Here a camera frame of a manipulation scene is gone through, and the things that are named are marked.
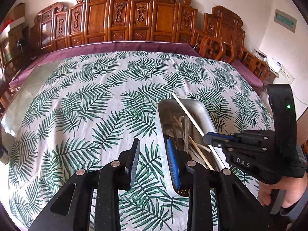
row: rectangular metal tray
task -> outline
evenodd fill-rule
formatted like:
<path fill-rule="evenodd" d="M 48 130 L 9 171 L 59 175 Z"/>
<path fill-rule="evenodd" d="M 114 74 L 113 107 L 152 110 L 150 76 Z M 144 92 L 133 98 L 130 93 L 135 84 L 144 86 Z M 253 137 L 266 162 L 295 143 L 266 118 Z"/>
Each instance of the rectangular metal tray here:
<path fill-rule="evenodd" d="M 201 130 L 204 133 L 208 132 L 216 133 L 216 129 L 213 125 L 210 115 L 208 114 L 207 109 L 201 102 L 192 99 L 180 99 L 180 101 L 183 103 L 183 105 L 186 107 L 189 113 L 194 116 L 195 121 L 197 122 L 197 124 L 200 126 Z M 185 116 L 186 114 L 175 99 L 167 99 L 167 100 L 162 100 L 158 103 L 155 115 L 155 126 L 156 126 L 158 146 L 161 155 L 161 164 L 163 168 L 164 182 L 166 184 L 166 189 L 170 196 L 179 197 L 179 195 L 176 193 L 172 185 L 170 170 L 167 160 L 167 151 L 162 130 L 162 126 L 166 123 L 169 123 L 169 115 L 167 109 L 169 109 L 171 114 L 175 116 L 177 119 L 180 116 Z M 202 138 L 198 140 L 198 143 L 204 145 L 204 143 L 202 142 Z M 222 149 L 217 147 L 214 147 L 214 149 L 221 158 L 221 160 L 224 162 L 225 167 L 229 168 L 229 165 L 225 162 L 226 158 L 224 153 L 222 152 Z M 220 163 L 218 162 L 219 158 L 216 157 L 213 152 L 207 153 L 207 158 L 211 159 L 212 161 L 214 160 L 216 162 L 215 167 L 217 171 L 220 171 L 223 168 L 225 168 L 220 165 Z"/>

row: carved wooden backrest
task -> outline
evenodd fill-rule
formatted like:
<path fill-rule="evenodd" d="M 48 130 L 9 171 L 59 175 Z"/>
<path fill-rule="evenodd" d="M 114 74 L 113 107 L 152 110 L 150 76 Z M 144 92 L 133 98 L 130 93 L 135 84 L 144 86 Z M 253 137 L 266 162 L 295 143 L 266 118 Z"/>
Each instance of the carved wooden backrest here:
<path fill-rule="evenodd" d="M 212 14 L 204 13 L 203 30 L 210 35 L 232 44 L 237 50 L 237 58 L 244 51 L 245 31 L 241 18 L 223 6 L 212 8 Z"/>
<path fill-rule="evenodd" d="M 197 10 L 191 0 L 77 0 L 41 10 L 30 32 L 37 53 L 116 40 L 189 43 Z"/>

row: metal screw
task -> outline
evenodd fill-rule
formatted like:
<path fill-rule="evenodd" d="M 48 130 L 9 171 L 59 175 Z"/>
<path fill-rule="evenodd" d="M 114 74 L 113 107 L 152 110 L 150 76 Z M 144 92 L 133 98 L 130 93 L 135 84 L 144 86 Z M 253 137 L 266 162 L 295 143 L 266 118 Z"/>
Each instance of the metal screw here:
<path fill-rule="evenodd" d="M 231 170 L 228 169 L 228 168 L 225 168 L 223 171 L 223 174 L 226 175 L 226 176 L 229 176 L 231 174 Z"/>
<path fill-rule="evenodd" d="M 83 168 L 80 168 L 76 171 L 76 175 L 82 176 L 86 171 Z"/>
<path fill-rule="evenodd" d="M 187 165 L 190 166 L 190 167 L 194 167 L 194 166 L 196 166 L 196 162 L 190 160 L 190 161 L 187 162 Z"/>
<path fill-rule="evenodd" d="M 113 166 L 113 167 L 118 167 L 118 166 L 120 166 L 121 165 L 121 163 L 119 162 L 119 161 L 113 161 L 112 163 L 111 163 L 111 166 Z"/>

